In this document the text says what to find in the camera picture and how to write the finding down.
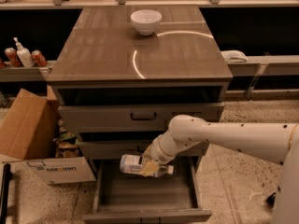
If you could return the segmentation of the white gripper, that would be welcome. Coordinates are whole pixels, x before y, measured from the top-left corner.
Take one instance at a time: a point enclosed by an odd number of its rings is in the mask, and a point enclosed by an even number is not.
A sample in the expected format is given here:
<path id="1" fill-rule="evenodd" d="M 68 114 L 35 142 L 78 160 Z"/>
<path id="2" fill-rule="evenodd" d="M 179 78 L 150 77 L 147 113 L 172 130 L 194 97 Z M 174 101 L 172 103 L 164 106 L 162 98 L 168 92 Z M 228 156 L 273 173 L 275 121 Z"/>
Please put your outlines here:
<path id="1" fill-rule="evenodd" d="M 143 176 L 153 175 L 159 170 L 160 164 L 168 164 L 176 157 L 173 137 L 168 134 L 159 135 L 152 141 L 142 156 L 148 157 L 150 160 L 143 166 L 140 174 Z"/>

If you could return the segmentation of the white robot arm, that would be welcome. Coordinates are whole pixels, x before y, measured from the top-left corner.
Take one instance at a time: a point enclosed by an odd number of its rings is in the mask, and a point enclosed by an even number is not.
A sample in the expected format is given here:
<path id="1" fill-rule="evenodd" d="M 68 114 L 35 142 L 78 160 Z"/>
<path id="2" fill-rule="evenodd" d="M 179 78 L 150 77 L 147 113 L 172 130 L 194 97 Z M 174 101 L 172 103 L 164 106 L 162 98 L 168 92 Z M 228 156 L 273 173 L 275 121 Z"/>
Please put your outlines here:
<path id="1" fill-rule="evenodd" d="M 271 224 L 299 224 L 299 124 L 207 122 L 188 115 L 173 117 L 168 130 L 149 145 L 141 171 L 153 175 L 177 154 L 208 142 L 280 164 Z"/>

